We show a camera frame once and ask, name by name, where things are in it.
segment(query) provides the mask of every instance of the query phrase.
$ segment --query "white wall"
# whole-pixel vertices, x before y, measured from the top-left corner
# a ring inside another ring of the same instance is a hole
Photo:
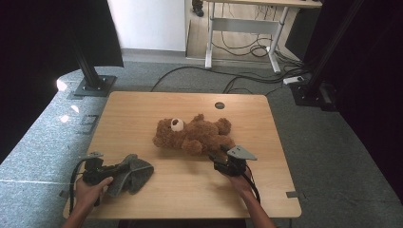
[[[185,51],[188,0],[108,0],[121,48]]]

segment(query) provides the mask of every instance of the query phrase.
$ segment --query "forearm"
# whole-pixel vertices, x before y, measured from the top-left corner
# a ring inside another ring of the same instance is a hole
[[[276,228],[275,223],[267,216],[252,192],[240,193],[255,228]]]
[[[63,228],[79,228],[83,225],[86,217],[90,212],[90,208],[85,206],[76,205],[71,212],[71,215],[67,218]]]

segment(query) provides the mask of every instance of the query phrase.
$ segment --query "teddy bear head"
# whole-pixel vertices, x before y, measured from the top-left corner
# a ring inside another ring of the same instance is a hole
[[[185,123],[181,119],[163,119],[158,122],[153,142],[158,147],[180,149],[184,140]]]

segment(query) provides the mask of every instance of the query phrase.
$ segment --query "white desk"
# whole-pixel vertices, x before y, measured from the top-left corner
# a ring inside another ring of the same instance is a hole
[[[288,9],[294,8],[320,8],[322,4],[320,2],[314,2],[313,0],[207,0],[212,3],[212,12],[210,16],[210,23],[208,28],[208,43],[207,51],[205,52],[205,67],[211,68],[212,66],[212,39],[213,30],[220,31],[233,31],[233,32],[248,32],[248,33],[261,33],[261,34],[273,34],[273,42],[268,47],[268,56],[272,64],[275,73],[280,74],[280,68],[275,56],[276,46],[278,44],[279,36],[281,35],[282,28],[284,26],[285,18],[288,13]],[[245,5],[263,5],[263,6],[279,6],[284,7],[281,18],[279,21],[260,21],[260,20],[244,20],[233,18],[216,18],[214,17],[214,10],[216,3],[229,3],[229,4],[245,4]]]

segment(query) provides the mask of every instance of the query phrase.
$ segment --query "teddy bear leg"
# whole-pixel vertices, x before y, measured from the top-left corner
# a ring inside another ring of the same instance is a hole
[[[220,118],[214,124],[219,128],[220,135],[228,135],[231,131],[231,123],[225,118]]]
[[[201,155],[202,144],[197,140],[184,140],[182,144],[182,150],[189,155]]]
[[[222,140],[221,144],[228,146],[228,148],[230,148],[230,149],[232,149],[236,146],[234,141],[231,138],[229,138],[228,136],[221,136],[221,140]]]

